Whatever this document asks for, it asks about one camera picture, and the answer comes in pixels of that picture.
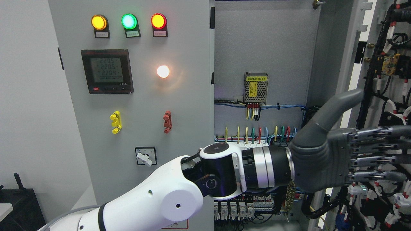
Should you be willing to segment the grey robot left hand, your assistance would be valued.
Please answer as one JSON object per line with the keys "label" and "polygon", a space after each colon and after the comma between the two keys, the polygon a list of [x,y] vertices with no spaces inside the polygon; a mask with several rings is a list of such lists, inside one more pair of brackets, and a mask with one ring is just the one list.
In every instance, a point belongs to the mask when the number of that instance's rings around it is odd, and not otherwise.
{"label": "grey robot left hand", "polygon": [[410,149],[410,126],[332,130],[345,111],[362,101],[363,95],[363,90],[355,89],[333,96],[290,143],[294,182],[304,191],[314,193],[358,181],[406,180],[406,175],[398,172],[355,168],[377,164],[361,154],[377,154],[380,160],[392,161],[394,157],[388,150]]}

